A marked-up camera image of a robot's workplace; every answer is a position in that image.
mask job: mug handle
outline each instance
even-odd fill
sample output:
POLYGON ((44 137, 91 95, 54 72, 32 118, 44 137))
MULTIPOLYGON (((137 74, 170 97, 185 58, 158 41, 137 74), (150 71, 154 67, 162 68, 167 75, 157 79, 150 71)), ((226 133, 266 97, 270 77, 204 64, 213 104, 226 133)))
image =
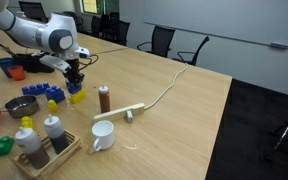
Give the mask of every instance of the mug handle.
POLYGON ((101 149, 101 146, 98 146, 99 141, 99 138, 96 138, 96 140, 94 141, 93 148, 95 151, 99 151, 101 149))

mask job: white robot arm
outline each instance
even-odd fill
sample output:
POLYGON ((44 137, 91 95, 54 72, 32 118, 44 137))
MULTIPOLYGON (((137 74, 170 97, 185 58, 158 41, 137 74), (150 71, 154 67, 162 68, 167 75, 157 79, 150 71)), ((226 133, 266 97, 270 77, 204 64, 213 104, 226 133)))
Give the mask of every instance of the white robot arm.
POLYGON ((43 24, 16 17, 6 9, 7 4, 8 0, 0 0, 0 29, 20 46, 55 53, 57 57, 43 56, 41 63, 63 72, 69 82, 81 83, 84 75, 65 61, 90 56, 88 49, 77 44, 74 19, 52 13, 50 21, 43 24))

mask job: brown bottle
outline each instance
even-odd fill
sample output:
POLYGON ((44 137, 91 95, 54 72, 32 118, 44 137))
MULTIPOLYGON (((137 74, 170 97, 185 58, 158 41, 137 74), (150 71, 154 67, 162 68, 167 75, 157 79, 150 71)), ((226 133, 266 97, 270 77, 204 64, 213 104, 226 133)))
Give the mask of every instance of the brown bottle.
POLYGON ((98 95, 99 95, 99 98, 100 98, 101 113, 105 113, 105 112, 111 111, 110 93, 108 91, 108 87, 107 86, 101 86, 98 89, 98 95))

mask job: wooden tray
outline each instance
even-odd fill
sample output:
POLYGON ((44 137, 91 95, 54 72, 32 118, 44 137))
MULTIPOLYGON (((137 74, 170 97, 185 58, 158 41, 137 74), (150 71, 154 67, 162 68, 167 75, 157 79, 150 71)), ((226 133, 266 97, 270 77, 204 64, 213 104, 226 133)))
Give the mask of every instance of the wooden tray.
POLYGON ((20 171, 30 179, 46 178, 82 147, 79 137, 66 130, 65 134, 69 142, 69 146, 58 155, 55 153, 50 139, 48 137, 42 139, 42 144, 47 154, 50 156, 49 163, 47 163, 43 168, 34 169, 24 154, 15 157, 13 162, 20 169, 20 171))

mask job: green toy block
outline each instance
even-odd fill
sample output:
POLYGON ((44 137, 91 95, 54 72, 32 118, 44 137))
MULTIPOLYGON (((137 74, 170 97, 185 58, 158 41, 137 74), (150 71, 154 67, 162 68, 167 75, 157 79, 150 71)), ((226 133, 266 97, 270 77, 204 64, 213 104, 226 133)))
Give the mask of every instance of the green toy block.
POLYGON ((9 136, 3 136, 0 139, 0 156, 10 153, 14 144, 14 139, 9 136))

